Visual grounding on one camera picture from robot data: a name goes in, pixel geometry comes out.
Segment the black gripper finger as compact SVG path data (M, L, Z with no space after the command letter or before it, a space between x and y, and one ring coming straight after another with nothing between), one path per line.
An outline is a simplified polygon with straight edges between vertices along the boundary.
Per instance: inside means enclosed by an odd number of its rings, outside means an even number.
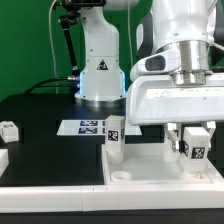
M205 129L209 133L210 136L213 136L216 130L216 122L215 121L207 121L205 123Z
M165 133L171 142L172 150L177 153L180 151L182 125L179 123L167 123Z

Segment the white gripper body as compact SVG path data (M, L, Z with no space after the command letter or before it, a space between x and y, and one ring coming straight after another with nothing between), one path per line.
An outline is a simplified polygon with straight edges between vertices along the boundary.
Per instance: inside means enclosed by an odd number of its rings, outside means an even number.
M200 86L175 86L169 75L139 77L127 93L126 119L131 125L224 121L224 74Z

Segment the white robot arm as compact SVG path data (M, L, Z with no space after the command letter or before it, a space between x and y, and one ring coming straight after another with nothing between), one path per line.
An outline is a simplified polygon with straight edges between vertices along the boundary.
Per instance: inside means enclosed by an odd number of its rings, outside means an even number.
M70 22L80 19L86 64L75 98L92 106L126 100L132 125L163 124L172 149L180 150L181 125L203 123L212 135L224 120L224 72L214 73L210 48L224 28L220 0L153 0L136 30L140 60L132 67L133 84L124 93L118 31L104 10L134 6L139 0L63 0Z

